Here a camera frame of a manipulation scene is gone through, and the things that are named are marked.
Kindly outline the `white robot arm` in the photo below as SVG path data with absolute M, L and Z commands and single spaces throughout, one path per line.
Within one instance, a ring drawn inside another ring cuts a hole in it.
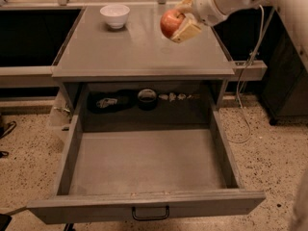
M 270 4 L 275 8 L 304 65 L 308 54 L 308 0 L 188 0 L 177 10 L 192 13 L 207 26 L 215 26 L 234 12 Z

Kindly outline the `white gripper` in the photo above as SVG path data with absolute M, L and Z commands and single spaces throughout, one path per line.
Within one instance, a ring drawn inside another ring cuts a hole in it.
M 228 18 L 218 8 L 215 0 L 182 0 L 175 5 L 174 9 L 180 13 L 192 13 L 198 21 L 210 27 L 216 26 Z M 195 19 L 186 17 L 170 39 L 173 42 L 181 43 L 200 33 L 200 24 Z

